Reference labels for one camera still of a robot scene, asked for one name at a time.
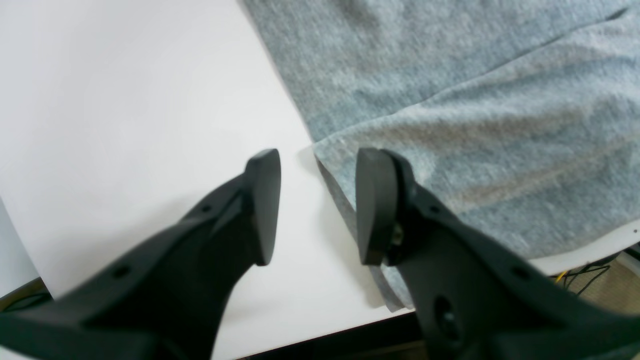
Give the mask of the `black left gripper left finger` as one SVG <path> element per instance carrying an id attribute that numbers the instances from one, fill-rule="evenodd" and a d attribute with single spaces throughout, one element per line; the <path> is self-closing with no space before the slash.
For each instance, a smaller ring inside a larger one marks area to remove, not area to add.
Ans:
<path id="1" fill-rule="evenodd" d="M 183 218 L 61 298 L 1 314 L 1 346 L 39 360 L 209 360 L 242 276 L 274 254 L 281 157 L 266 149 Z"/>

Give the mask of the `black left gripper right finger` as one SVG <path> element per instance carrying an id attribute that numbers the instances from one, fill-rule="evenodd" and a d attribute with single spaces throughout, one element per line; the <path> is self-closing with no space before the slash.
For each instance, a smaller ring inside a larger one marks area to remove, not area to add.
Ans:
<path id="1" fill-rule="evenodd" d="M 356 160 L 362 265 L 398 270 L 431 360 L 631 360 L 638 316 L 583 301 L 416 182 L 409 162 L 365 147 Z"/>

